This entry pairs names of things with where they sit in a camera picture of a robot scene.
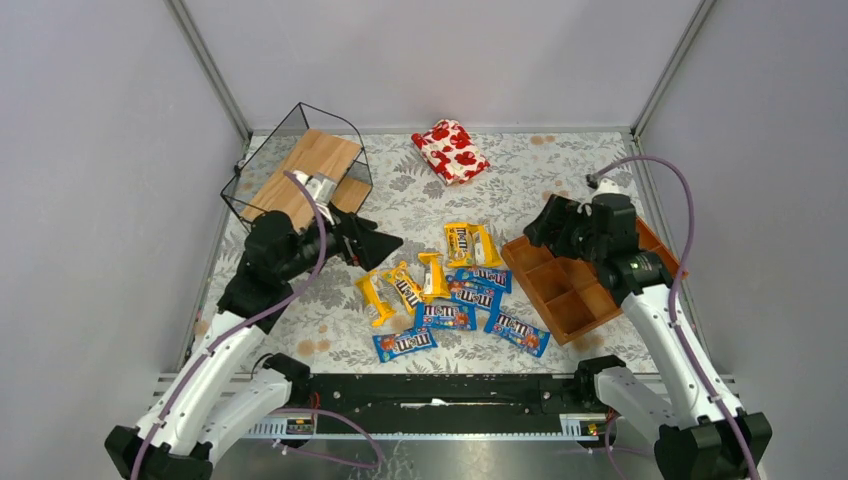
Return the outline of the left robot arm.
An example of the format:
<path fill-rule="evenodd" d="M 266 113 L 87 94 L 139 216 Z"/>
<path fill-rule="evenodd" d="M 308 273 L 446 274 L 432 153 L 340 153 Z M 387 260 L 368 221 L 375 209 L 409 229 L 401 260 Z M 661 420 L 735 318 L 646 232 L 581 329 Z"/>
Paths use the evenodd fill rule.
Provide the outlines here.
<path fill-rule="evenodd" d="M 297 227 L 279 210 L 251 222 L 235 275 L 199 346 L 164 395 L 132 427 L 116 426 L 105 449 L 124 479 L 208 479 L 226 452 L 272 411 L 309 397 L 310 369 L 273 355 L 248 386 L 221 394 L 238 367 L 271 332 L 287 307 L 338 256 L 371 271 L 403 244 L 375 222 L 337 208 L 334 181 L 286 172 L 313 218 Z"/>

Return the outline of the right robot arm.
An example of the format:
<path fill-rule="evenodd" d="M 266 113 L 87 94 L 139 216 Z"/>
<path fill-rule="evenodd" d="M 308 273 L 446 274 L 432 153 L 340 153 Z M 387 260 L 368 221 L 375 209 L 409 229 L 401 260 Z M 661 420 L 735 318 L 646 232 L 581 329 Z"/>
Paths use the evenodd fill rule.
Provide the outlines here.
<path fill-rule="evenodd" d="M 611 359 L 580 370 L 595 397 L 651 442 L 664 478 L 756 479 L 771 425 L 746 411 L 710 363 L 679 305 L 680 275 L 641 247 L 637 223 L 625 194 L 596 194 L 587 203 L 553 195 L 524 229 L 531 245 L 593 266 L 647 346 L 668 397 Z"/>

